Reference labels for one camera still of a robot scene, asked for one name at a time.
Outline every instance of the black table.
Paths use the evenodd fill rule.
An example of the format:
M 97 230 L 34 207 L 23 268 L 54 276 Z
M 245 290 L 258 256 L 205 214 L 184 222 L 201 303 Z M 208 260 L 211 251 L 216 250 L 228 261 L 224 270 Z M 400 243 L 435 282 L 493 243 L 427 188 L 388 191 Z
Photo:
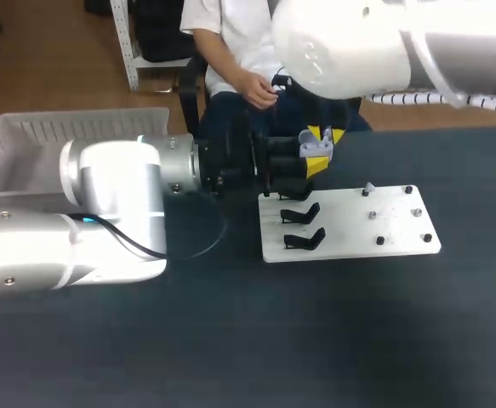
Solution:
M 496 407 L 496 129 L 351 134 L 326 188 L 416 184 L 436 256 L 261 260 L 254 197 L 199 259 L 0 299 L 0 407 Z

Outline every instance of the black bag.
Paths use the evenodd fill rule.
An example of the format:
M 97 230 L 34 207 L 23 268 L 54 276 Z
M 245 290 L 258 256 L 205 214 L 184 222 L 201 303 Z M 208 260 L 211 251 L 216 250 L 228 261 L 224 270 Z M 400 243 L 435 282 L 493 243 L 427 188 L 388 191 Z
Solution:
M 192 36 L 180 31 L 183 0 L 136 0 L 134 34 L 145 60 L 163 62 L 195 54 Z

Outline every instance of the person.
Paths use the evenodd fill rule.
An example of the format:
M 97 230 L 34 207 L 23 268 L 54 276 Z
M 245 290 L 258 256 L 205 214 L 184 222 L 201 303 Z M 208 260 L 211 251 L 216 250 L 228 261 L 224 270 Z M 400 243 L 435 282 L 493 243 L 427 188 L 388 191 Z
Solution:
M 185 0 L 180 29 L 194 36 L 209 64 L 210 101 L 200 122 L 201 138 L 226 132 L 243 112 L 254 131 L 269 136 L 299 134 L 312 124 L 299 97 L 271 85 L 276 74 L 287 72 L 272 45 L 267 0 Z M 348 130 L 370 129 L 344 105 L 351 110 Z

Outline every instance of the person's arm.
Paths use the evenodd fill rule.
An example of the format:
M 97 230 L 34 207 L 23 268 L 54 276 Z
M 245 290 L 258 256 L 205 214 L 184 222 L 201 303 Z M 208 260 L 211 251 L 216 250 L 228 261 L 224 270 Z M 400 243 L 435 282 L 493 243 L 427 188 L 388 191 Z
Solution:
M 195 29 L 193 36 L 204 59 L 250 104 L 262 110 L 276 103 L 277 95 L 272 85 L 261 75 L 244 70 L 219 34 Z

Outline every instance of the white plastic basket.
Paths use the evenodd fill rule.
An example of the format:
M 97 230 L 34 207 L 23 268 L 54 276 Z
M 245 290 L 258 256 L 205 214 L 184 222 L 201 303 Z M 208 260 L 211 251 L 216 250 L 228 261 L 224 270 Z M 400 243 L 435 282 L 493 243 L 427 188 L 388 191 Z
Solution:
M 0 116 L 0 205 L 64 204 L 59 158 L 73 139 L 136 139 L 168 134 L 168 109 L 80 110 Z

